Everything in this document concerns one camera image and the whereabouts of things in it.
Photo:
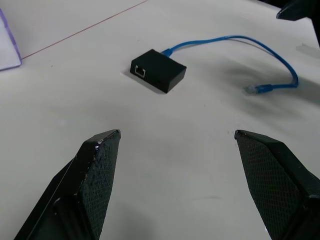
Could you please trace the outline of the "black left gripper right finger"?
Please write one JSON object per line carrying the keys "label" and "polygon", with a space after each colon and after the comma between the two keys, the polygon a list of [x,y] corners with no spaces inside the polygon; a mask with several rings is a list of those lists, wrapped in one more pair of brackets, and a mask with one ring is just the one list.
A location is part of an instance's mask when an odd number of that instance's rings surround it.
{"label": "black left gripper right finger", "polygon": [[279,140],[246,130],[234,138],[271,240],[320,240],[320,179]]}

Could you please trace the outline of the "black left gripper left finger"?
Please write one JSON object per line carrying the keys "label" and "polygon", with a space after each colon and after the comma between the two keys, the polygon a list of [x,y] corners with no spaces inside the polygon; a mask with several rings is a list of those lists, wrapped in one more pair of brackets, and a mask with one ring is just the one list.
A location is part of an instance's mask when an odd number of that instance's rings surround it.
{"label": "black left gripper left finger", "polygon": [[84,141],[50,181],[14,240],[99,240],[110,201],[121,132]]}

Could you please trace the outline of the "black ethernet adapter box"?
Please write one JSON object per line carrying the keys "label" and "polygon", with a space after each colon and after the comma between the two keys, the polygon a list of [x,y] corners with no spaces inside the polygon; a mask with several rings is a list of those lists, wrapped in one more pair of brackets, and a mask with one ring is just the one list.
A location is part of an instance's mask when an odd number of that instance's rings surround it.
{"label": "black ethernet adapter box", "polygon": [[187,67],[151,49],[131,61],[129,72],[167,94],[186,74]]}

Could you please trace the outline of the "translucent purple plastic container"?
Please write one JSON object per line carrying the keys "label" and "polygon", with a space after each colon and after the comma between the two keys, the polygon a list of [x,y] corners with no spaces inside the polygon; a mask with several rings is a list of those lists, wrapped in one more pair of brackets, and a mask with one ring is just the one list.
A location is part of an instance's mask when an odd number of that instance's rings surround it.
{"label": "translucent purple plastic container", "polygon": [[18,45],[0,8],[0,71],[14,69],[21,64]]}

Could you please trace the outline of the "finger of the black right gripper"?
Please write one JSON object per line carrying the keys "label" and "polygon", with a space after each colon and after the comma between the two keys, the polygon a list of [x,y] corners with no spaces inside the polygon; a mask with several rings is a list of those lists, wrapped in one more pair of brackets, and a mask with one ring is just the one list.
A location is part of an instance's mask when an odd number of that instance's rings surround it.
{"label": "finger of the black right gripper", "polygon": [[290,0],[277,13],[276,18],[297,21],[303,18],[313,19],[320,14],[320,0]]}

